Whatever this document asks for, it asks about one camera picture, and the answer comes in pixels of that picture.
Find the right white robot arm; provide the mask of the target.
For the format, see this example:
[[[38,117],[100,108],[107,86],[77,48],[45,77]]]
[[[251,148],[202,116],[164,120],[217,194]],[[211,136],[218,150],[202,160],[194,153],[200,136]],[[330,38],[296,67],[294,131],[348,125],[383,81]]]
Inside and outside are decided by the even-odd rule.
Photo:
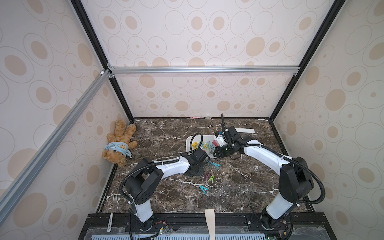
[[[261,220],[273,224],[281,216],[295,208],[299,201],[313,188],[314,182],[308,165],[302,158],[291,158],[272,150],[250,136],[241,136],[234,127],[215,133],[215,158],[242,153],[272,169],[279,176],[279,192],[263,209]]]

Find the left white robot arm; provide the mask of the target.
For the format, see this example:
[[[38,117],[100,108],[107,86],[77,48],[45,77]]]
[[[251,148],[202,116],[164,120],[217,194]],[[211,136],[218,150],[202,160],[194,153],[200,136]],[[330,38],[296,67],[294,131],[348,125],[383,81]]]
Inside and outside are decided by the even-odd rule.
[[[161,180],[173,175],[201,176],[210,157],[202,149],[179,153],[176,158],[165,161],[142,159],[122,180],[119,193],[132,205],[132,212],[143,224],[153,221],[151,197]]]

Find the white plastic storage box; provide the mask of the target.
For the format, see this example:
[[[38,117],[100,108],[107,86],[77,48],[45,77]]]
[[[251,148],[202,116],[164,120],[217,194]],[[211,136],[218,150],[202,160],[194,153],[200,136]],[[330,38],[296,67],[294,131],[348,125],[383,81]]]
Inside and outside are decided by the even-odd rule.
[[[194,139],[193,136],[189,136],[186,139],[186,151],[188,152],[196,149],[201,140],[203,140],[203,143],[200,145],[200,148],[205,151],[210,158],[215,159],[216,157],[213,153],[220,142],[215,135],[203,135],[202,138],[200,135],[197,135]]]

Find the teal clothespin top right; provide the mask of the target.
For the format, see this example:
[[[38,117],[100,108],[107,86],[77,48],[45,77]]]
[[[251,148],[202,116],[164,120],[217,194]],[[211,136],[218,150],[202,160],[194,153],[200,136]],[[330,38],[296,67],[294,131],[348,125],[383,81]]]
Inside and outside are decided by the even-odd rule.
[[[214,163],[214,162],[209,162],[209,165],[215,167],[215,168],[218,169],[218,170],[219,170],[220,167],[222,166],[222,165],[217,164],[217,163]]]

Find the white paper strip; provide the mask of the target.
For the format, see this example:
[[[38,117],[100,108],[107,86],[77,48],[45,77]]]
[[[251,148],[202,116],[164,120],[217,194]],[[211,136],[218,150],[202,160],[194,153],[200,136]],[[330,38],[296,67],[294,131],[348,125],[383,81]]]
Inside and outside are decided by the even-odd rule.
[[[236,128],[236,130],[238,133],[249,133],[249,134],[255,133],[254,129]]]

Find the teal clothespin lower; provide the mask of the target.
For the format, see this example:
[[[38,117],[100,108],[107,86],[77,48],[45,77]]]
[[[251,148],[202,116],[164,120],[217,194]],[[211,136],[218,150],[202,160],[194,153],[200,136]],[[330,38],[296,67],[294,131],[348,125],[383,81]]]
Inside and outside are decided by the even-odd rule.
[[[208,188],[202,186],[202,185],[199,185],[199,188],[203,191],[204,194],[207,193],[207,191],[209,190]]]

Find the brown teddy bear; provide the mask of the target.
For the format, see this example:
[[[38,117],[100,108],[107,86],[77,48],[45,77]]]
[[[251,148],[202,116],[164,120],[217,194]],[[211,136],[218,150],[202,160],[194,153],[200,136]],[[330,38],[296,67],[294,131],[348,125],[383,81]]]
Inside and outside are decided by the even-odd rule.
[[[135,124],[127,125],[123,119],[118,119],[114,132],[107,134],[108,144],[102,152],[102,158],[123,167],[126,160],[132,158],[131,150],[138,145],[137,141],[131,141],[136,130]]]

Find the silver aluminium rail back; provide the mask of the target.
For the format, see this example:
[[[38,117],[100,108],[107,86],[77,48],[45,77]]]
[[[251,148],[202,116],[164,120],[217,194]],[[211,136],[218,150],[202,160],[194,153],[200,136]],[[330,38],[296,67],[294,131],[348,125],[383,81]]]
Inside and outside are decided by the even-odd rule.
[[[113,74],[297,73],[299,66],[112,67]]]

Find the silver aluminium rail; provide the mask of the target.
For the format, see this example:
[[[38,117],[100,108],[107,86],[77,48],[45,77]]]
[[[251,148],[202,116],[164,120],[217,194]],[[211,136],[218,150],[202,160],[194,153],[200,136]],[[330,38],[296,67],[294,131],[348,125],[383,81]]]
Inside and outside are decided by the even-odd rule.
[[[89,105],[97,91],[111,75],[111,70],[105,69],[88,87],[86,92],[76,102],[73,108],[64,117],[62,122],[52,132],[42,147],[36,152],[31,161],[13,181],[10,188],[1,198],[1,224],[5,222],[10,213],[16,207],[22,196],[30,187],[32,182],[41,172],[55,150],[58,148],[64,137],[71,130],[85,108]]]
[[[113,74],[297,73],[299,66],[112,67]]]

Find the silver aluminium rail left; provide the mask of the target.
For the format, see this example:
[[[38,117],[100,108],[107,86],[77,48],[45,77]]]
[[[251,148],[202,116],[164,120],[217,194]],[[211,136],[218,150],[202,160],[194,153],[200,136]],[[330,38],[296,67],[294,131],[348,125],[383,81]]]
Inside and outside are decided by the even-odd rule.
[[[86,92],[76,102],[73,108],[64,117],[62,122],[52,132],[42,147],[36,152],[31,161],[13,181],[10,188],[1,198],[1,224],[5,222],[10,213],[16,207],[22,196],[30,187],[32,182],[41,172],[55,150],[58,148],[64,137],[71,130],[85,108],[89,105],[97,91],[111,75],[111,70],[105,69],[88,87]]]

